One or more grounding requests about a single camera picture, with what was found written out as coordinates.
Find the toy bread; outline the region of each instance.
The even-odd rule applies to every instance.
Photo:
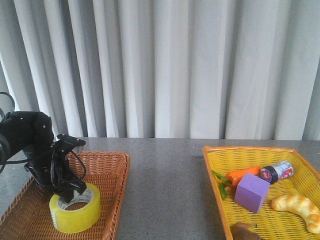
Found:
[[[309,198],[286,194],[272,199],[271,206],[277,211],[289,211],[300,215],[310,233],[320,234],[320,210]]]

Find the packing tape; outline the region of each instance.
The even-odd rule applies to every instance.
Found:
[[[67,207],[76,203],[87,203],[87,205],[76,210],[66,210]],[[86,190],[83,194],[80,195],[74,191],[74,198],[69,203],[54,194],[49,206],[53,225],[58,231],[67,234],[79,233],[90,228],[99,219],[101,215],[100,191],[95,185],[86,183]]]

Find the table surface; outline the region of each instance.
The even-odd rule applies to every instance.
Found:
[[[296,149],[320,171],[320,141],[185,138],[82,138],[84,151],[126,152],[130,172],[117,240],[223,240],[225,234],[203,157],[203,146],[263,146]],[[12,160],[24,159],[18,153]],[[30,173],[23,164],[0,174],[0,215]]]

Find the foam block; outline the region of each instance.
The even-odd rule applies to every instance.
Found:
[[[234,201],[253,213],[258,213],[268,195],[270,183],[247,173],[235,191]]]

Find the wicker basket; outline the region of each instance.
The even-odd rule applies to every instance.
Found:
[[[271,200],[284,194],[300,194],[320,207],[320,174],[296,150],[278,147],[226,146],[203,148],[206,167],[218,205],[225,236],[232,240],[230,226],[236,222],[254,223],[250,230],[266,240],[320,240],[320,234],[307,231],[302,217],[288,211],[275,211]],[[235,189],[227,187],[228,198],[222,200],[220,180],[212,170],[225,175],[230,171],[260,165],[265,167],[289,161],[294,175],[270,185],[265,203],[259,213],[253,213],[234,202]]]
[[[100,190],[102,213],[89,229],[79,233],[62,233],[54,228],[49,201],[52,196],[36,186],[31,178],[0,219],[1,240],[113,240],[116,238],[121,205],[130,168],[124,152],[81,152],[86,166],[85,182]],[[76,174],[83,169],[73,155],[70,167]]]

